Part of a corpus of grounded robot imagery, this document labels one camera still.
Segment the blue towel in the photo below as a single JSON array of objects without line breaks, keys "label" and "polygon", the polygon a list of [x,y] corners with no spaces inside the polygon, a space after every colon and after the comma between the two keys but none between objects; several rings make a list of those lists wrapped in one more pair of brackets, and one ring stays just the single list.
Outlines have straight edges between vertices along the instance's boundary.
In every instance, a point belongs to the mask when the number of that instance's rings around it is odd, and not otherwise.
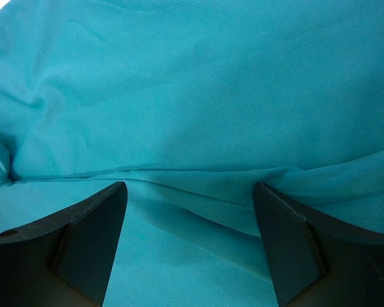
[{"label": "blue towel", "polygon": [[117,180],[105,307],[277,306],[256,182],[384,233],[384,0],[12,0],[0,232]]}]

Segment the teal fabric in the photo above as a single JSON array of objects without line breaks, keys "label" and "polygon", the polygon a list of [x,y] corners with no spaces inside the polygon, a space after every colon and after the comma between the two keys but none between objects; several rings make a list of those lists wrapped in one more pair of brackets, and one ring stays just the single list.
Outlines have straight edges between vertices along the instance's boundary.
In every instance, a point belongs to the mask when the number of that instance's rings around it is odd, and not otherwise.
[{"label": "teal fabric", "polygon": [[275,307],[256,182],[384,233],[384,0],[12,0],[0,232],[117,180],[106,307]]}]

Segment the cloth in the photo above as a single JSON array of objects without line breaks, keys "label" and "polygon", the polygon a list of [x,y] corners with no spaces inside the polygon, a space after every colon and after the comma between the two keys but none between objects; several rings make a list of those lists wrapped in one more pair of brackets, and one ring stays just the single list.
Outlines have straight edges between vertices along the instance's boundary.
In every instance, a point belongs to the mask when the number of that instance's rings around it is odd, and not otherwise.
[{"label": "cloth", "polygon": [[0,232],[117,180],[105,307],[277,306],[256,182],[384,233],[384,0],[10,1]]}]

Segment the fabric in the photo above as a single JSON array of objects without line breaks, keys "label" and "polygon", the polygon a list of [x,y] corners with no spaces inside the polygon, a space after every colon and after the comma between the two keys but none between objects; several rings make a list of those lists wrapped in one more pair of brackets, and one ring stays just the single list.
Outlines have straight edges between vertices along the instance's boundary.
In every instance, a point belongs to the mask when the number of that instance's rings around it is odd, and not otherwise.
[{"label": "fabric", "polygon": [[256,182],[384,233],[384,0],[10,1],[0,232],[117,180],[105,307],[277,306]]}]

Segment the black plastic object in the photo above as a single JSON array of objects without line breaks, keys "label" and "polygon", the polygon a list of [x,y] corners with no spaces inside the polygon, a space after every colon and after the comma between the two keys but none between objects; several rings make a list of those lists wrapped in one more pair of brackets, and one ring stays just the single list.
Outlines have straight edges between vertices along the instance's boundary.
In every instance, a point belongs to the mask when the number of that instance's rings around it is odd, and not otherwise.
[{"label": "black plastic object", "polygon": [[266,184],[255,186],[254,205],[279,306],[384,307],[384,234]]},{"label": "black plastic object", "polygon": [[102,306],[127,207],[115,183],[0,234],[0,307]]}]

